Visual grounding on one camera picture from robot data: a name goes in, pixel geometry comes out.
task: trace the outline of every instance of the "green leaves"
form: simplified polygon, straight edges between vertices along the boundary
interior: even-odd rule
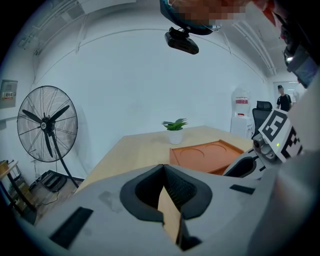
[[[187,125],[187,123],[185,121],[187,121],[186,118],[180,118],[175,122],[164,121],[164,122],[162,122],[162,124],[169,131],[180,131],[183,129],[182,126]]]

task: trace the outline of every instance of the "ceiling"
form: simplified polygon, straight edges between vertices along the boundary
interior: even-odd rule
[[[254,4],[248,4],[245,10],[245,20],[260,38],[270,55],[277,73],[287,70],[284,61],[286,43],[280,38],[281,30],[265,17]]]
[[[38,55],[58,33],[81,17],[115,5],[136,5],[137,1],[152,7],[159,5],[159,0],[47,0],[26,23],[18,46],[35,49]],[[245,19],[222,24],[221,31],[228,40],[243,50],[267,77],[286,70],[286,44],[280,38],[280,29],[254,4],[246,7]]]

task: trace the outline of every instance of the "camera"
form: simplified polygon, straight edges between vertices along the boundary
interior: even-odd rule
[[[257,153],[262,154],[263,157],[265,157],[270,162],[275,162],[278,159],[277,155],[272,150],[271,146],[265,143],[265,140],[262,137],[261,133],[258,133],[252,139],[253,139],[253,148]]]
[[[195,55],[199,52],[199,47],[197,44],[189,38],[189,33],[179,31],[171,27],[169,32],[164,35],[165,40],[171,48],[184,51],[186,53]]]

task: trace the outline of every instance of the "potted plant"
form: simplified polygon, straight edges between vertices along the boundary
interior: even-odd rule
[[[169,131],[169,141],[171,144],[180,144],[182,142],[182,126],[187,125],[186,121],[186,118],[180,118],[175,122],[162,122],[164,127]]]

